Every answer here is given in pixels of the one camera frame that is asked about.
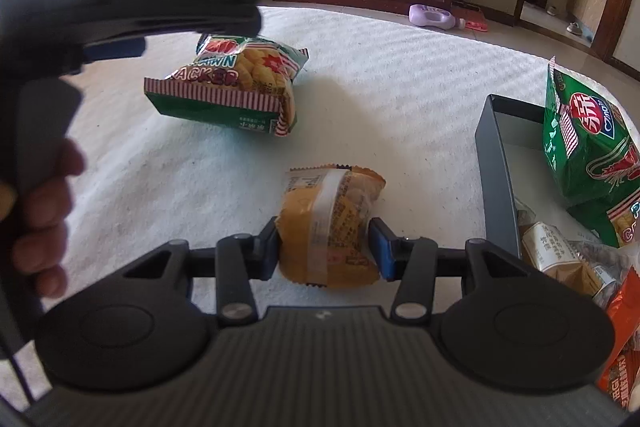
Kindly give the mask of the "person's left hand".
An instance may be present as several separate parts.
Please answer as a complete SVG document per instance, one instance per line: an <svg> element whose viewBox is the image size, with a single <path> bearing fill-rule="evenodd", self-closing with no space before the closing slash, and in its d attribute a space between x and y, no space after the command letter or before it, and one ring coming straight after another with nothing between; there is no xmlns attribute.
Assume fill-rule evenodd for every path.
<svg viewBox="0 0 640 427"><path fill-rule="evenodd" d="M60 298L67 289L62 261L68 239L66 218L74 207L68 179L80 176L85 169L81 149L66 139L55 175L23 199L26 233L12 246L12 265L18 273L35 279L35 291L40 297Z"/></svg>

